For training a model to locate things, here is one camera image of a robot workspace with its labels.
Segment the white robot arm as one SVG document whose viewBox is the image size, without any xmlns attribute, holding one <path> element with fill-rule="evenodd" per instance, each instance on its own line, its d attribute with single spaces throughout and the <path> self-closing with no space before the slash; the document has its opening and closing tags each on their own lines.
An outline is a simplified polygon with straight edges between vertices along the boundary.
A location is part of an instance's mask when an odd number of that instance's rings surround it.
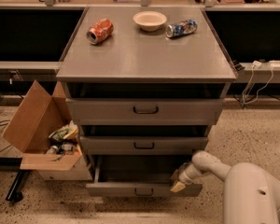
<svg viewBox="0 0 280 224">
<path fill-rule="evenodd" d="M 253 163 L 229 166 L 197 150 L 172 174 L 170 191 L 178 193 L 206 174 L 224 183 L 223 224 L 280 224 L 280 180 Z"/>
</svg>

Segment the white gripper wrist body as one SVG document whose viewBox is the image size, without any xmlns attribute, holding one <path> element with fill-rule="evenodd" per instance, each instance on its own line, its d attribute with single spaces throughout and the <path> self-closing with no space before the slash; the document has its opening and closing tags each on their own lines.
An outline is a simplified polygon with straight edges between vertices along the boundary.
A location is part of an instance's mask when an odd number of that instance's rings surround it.
<svg viewBox="0 0 280 224">
<path fill-rule="evenodd" d="M 203 173 L 197 169 L 191 162 L 184 163 L 178 168 L 178 180 L 185 184 L 190 185 L 194 182 L 194 179 L 202 176 Z"/>
</svg>

